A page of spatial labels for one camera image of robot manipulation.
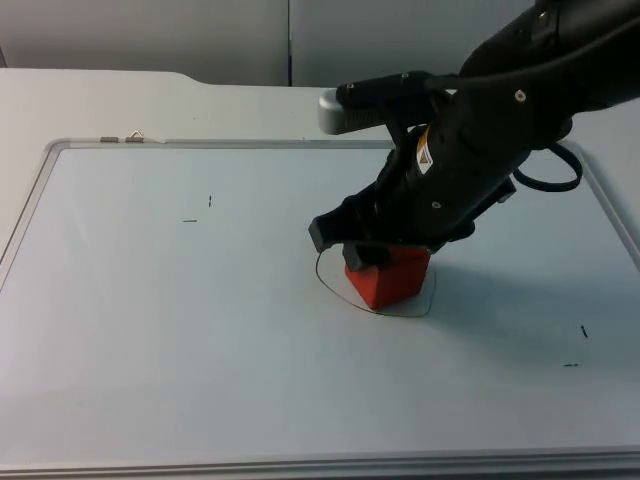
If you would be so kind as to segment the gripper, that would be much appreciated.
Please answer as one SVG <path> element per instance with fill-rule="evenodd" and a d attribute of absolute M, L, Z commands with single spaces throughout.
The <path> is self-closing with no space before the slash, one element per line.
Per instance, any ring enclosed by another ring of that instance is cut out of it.
<path fill-rule="evenodd" d="M 430 166 L 419 166 L 412 142 L 381 193 L 371 183 L 311 221 L 313 246 L 344 244 L 345 266 L 358 272 L 390 261 L 390 249 L 379 245 L 437 249 L 465 237 L 511 173 L 566 136 L 571 123 L 570 113 L 532 93 L 520 102 L 510 89 L 458 91 L 424 132 Z"/>

